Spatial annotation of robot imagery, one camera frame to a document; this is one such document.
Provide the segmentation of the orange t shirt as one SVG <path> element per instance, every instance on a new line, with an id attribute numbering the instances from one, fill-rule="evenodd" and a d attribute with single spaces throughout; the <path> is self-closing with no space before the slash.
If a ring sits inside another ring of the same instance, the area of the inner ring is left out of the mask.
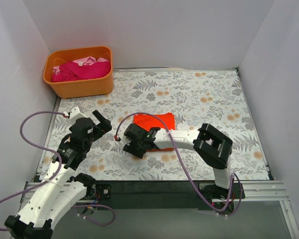
<path id="1" fill-rule="evenodd" d="M 167 126 L 169 130 L 175 130 L 175 117 L 174 114 L 172 113 L 165 113 L 165 114 L 160 114 L 160 115 L 154 115 L 157 118 L 161 119 Z M 163 123 L 149 115 L 144 115 L 144 114 L 138 114 L 134 115 L 133 118 L 133 123 L 136 124 L 137 126 L 141 127 L 142 129 L 149 131 L 152 127 L 159 127 L 165 129 Z M 166 149 L 159 149 L 156 146 L 148 146 L 146 143 L 143 143 L 144 148 L 147 151 L 152 151 L 152 152 L 169 152 L 173 151 L 173 148 L 166 148 Z"/>

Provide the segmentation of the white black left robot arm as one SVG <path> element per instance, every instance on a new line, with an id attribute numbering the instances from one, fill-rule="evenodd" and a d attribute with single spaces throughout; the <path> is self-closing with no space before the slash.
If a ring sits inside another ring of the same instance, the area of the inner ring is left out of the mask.
<path id="1" fill-rule="evenodd" d="M 101 189 L 92 176 L 74 175 L 93 142 L 112 130 L 110 121 L 98 110 L 92 114 L 98 123 L 81 113 L 78 107 L 64 114 L 72 123 L 70 133 L 62 138 L 54 152 L 42 179 L 43 185 L 35 189 L 17 215 L 8 216 L 4 223 L 13 238 L 49 239 L 56 224 L 80 199 L 100 197 Z"/>

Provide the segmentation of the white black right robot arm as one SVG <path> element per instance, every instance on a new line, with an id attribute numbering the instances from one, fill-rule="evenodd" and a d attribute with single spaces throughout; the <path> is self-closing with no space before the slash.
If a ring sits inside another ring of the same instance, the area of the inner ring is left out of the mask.
<path id="1" fill-rule="evenodd" d="M 234 191 L 230 166 L 233 141 L 210 124 L 204 123 L 196 130 L 168 131 L 160 127 L 145 130 L 132 123 L 119 133 L 119 137 L 125 143 L 123 151 L 140 159 L 151 150 L 173 148 L 196 151 L 213 169 L 216 194 L 226 198 Z"/>

